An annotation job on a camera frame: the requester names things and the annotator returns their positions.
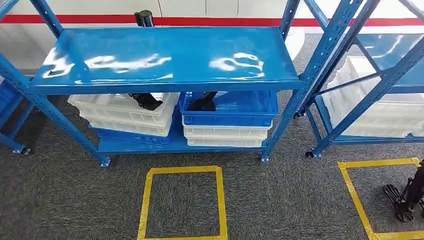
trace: yellow tape square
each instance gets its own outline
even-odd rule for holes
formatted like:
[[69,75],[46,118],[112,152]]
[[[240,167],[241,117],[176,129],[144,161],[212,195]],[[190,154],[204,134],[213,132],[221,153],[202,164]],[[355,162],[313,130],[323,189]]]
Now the yellow tape square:
[[[216,173],[216,193],[218,196],[219,236],[167,237],[145,238],[147,215],[149,211],[150,192],[154,174],[186,174],[186,173]],[[227,217],[225,210],[223,171],[219,166],[183,166],[151,168],[146,175],[143,201],[141,204],[140,223],[137,240],[227,240]]]
[[371,161],[348,161],[348,162],[337,162],[338,168],[340,169],[341,175],[343,176],[344,182],[346,183],[347,189],[349,190],[353,204],[358,212],[359,218],[362,221],[362,225],[365,228],[366,235],[370,240],[413,240],[423,239],[423,231],[401,231],[401,232],[379,232],[375,233],[371,227],[370,221],[368,220],[367,214],[362,207],[358,193],[352,183],[352,180],[348,174],[348,168],[365,168],[365,167],[378,167],[378,166],[389,166],[389,165],[404,165],[404,164],[415,164],[417,167],[420,166],[420,160],[416,157],[413,158],[399,158],[399,159],[387,159],[387,160],[371,160]]

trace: blue metal shelving unit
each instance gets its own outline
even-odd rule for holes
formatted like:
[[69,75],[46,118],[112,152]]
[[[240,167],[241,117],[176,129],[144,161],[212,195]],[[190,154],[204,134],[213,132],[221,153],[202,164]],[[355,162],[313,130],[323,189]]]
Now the blue metal shelving unit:
[[[409,0],[399,0],[417,17],[424,21],[424,11],[418,9]],[[307,6],[317,17],[320,26],[327,28],[328,20],[314,0],[305,0]],[[341,40],[340,45],[334,50],[333,56],[322,71],[311,91],[306,96],[294,117],[305,113],[318,142],[312,151],[307,152],[307,157],[319,157],[321,152],[330,144],[384,144],[384,143],[423,143],[424,137],[408,135],[404,138],[395,137],[370,137],[341,135],[359,116],[361,116],[373,103],[380,100],[385,94],[424,93],[424,34],[358,34],[371,13],[379,4],[379,0],[368,0],[360,11],[356,21]],[[376,73],[350,81],[338,86],[321,90],[336,64],[352,44],[362,50]],[[360,103],[336,126],[332,127],[330,116],[324,105],[322,94],[356,84],[374,77],[381,77],[381,81],[364,97]],[[310,106],[316,105],[319,116],[324,124],[326,136],[322,137],[318,131],[316,121],[310,111]]]
[[[6,0],[0,17],[18,0]],[[57,37],[35,77],[22,75],[0,55],[0,73],[89,153],[108,167],[113,154],[260,152],[272,148],[317,80],[362,0],[342,0],[301,75],[284,39],[300,0],[289,0],[279,27],[63,28],[44,0],[30,0]],[[89,141],[45,95],[192,91],[293,90],[271,137],[261,147],[188,146],[172,129],[169,146],[102,138]]]
[[[0,129],[5,125],[22,100],[22,95],[11,88],[7,82],[0,83]],[[29,154],[31,152],[31,148],[16,142],[14,138],[28,115],[31,113],[33,107],[34,104],[29,102],[14,125],[8,129],[8,133],[0,133],[0,143],[13,149],[14,154]]]

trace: red wall stripe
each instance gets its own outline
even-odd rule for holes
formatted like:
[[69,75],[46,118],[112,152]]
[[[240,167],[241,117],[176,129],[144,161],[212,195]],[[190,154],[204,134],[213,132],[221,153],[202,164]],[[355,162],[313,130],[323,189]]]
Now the red wall stripe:
[[[62,24],[128,24],[135,23],[132,14],[107,15],[57,15]],[[154,24],[165,26],[278,26],[280,18],[219,18],[219,17],[154,17]],[[0,20],[2,24],[42,24],[43,19],[35,14],[8,14]],[[294,27],[319,27],[313,18],[295,18]],[[424,26],[418,18],[370,18],[365,26]]]

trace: white plastic tray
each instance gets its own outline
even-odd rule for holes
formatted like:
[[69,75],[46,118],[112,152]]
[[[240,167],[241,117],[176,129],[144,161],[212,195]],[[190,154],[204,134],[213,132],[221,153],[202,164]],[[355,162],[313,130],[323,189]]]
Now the white plastic tray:
[[[348,56],[328,88],[375,73],[363,56]],[[341,120],[380,81],[379,77],[343,87],[322,95],[331,125]],[[386,94],[365,111],[342,135],[403,138],[411,132],[424,133],[424,94]]]
[[209,126],[186,125],[182,116],[184,136],[191,139],[232,139],[232,140],[265,140],[268,130],[273,126]]
[[208,146],[208,147],[242,147],[254,148],[262,145],[261,139],[202,139],[202,138],[187,138],[189,146]]
[[140,125],[140,124],[130,124],[126,122],[118,121],[106,121],[97,118],[86,118],[93,128],[99,129],[109,129],[115,131],[136,133],[136,134],[145,134],[153,136],[166,137],[170,132],[172,117],[167,120],[163,127],[155,127],[149,125]]
[[128,94],[71,95],[68,103],[79,109],[82,118],[100,122],[124,123],[132,126],[165,128],[172,118],[180,93],[152,93],[162,104],[153,111],[141,108]]

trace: blue plastic crate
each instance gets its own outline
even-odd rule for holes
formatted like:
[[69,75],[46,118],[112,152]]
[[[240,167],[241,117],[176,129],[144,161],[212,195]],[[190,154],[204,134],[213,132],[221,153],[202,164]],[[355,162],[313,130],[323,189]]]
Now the blue plastic crate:
[[[170,126],[171,129],[174,127],[175,118],[179,113],[180,111],[178,106],[175,106],[173,110],[173,114],[172,114],[172,123]],[[142,144],[168,146],[170,144],[170,139],[171,139],[171,131],[169,131],[168,136],[154,136],[154,135],[139,134],[139,133],[133,133],[133,132],[126,132],[126,131],[96,128],[96,127],[91,127],[90,124],[88,125],[88,128],[93,129],[97,133],[97,135],[101,138],[124,140],[124,141],[130,141],[130,142],[136,142],[136,143],[142,143]]]
[[269,127],[278,114],[277,92],[229,91],[215,97],[216,111],[187,111],[203,92],[183,92],[179,108],[186,125]]
[[19,95],[7,82],[0,83],[0,113]]

